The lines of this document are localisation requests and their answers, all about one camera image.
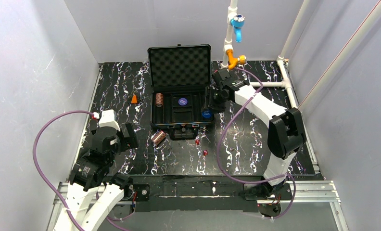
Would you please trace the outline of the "blue small blind button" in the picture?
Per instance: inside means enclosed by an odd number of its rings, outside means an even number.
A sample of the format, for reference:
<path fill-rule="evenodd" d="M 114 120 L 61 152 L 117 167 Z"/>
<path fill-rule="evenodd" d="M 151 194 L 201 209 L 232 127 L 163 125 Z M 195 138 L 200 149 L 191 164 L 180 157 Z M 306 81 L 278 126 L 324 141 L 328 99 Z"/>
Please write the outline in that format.
<path fill-rule="evenodd" d="M 204 109 L 204 110 L 202 111 L 202 117 L 203 117 L 203 118 L 209 119 L 209 118 L 211 118 L 212 116 L 213 116 L 213 114 L 212 114 L 212 112 L 211 112 L 210 109 Z"/>

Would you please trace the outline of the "orange black chip stack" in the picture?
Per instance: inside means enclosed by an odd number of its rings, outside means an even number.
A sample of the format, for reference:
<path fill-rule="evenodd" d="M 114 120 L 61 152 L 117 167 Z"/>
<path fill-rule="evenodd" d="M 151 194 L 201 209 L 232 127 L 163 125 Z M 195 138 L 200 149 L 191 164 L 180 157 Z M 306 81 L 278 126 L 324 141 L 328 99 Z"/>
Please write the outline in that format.
<path fill-rule="evenodd" d="M 151 140 L 155 146 L 158 146 L 165 138 L 166 133 L 163 130 L 160 130 L 152 136 Z"/>

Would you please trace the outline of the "purple small blind button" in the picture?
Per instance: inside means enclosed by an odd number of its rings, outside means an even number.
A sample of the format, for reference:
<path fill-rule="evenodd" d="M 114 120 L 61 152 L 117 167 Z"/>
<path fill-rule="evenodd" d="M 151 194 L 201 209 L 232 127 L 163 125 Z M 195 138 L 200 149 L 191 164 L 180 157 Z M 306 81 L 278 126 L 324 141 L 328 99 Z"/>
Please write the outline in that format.
<path fill-rule="evenodd" d="M 186 98 L 180 98 L 180 99 L 178 99 L 178 104 L 180 106 L 187 106 L 189 104 L 189 101 Z"/>

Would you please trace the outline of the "orange black chip roll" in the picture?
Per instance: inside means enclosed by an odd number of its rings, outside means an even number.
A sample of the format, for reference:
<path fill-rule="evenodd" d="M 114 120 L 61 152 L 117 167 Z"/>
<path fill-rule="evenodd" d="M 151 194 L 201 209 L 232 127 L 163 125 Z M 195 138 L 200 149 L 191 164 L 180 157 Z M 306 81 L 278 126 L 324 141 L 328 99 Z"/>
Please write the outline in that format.
<path fill-rule="evenodd" d="M 156 107 L 163 107 L 164 105 L 164 96 L 162 93 L 156 93 L 155 94 L 155 106 Z"/>

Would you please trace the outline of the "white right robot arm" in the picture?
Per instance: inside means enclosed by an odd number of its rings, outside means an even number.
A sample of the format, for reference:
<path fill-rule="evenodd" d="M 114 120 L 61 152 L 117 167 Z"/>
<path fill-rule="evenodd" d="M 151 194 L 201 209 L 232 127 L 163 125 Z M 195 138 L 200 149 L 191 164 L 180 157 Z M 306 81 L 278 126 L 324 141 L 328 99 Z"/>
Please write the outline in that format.
<path fill-rule="evenodd" d="M 270 159 L 262 179 L 257 184 L 264 184 L 273 189 L 282 185 L 287 177 L 288 167 L 296 153 L 305 145 L 306 134 L 301 111 L 287 109 L 261 94 L 247 80 L 239 79 L 226 69 L 212 74 L 214 84 L 205 89 L 205 103 L 202 115 L 222 113 L 226 103 L 232 101 L 248 109 L 268 128 L 267 146 Z"/>

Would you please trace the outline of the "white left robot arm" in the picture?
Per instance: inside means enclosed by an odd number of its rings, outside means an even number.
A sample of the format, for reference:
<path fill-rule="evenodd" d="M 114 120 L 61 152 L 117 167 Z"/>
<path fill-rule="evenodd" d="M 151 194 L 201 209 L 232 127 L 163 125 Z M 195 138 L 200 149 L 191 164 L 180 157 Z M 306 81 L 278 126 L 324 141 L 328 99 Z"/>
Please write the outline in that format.
<path fill-rule="evenodd" d="M 106 176 L 116 155 L 139 146 L 132 124 L 122 127 L 112 109 L 101 112 L 98 128 L 92 131 L 91 147 L 75 162 L 63 208 L 55 231 L 76 231 L 72 218 L 85 231 L 96 231 L 116 203 L 133 194 L 133 180 L 127 175 Z"/>

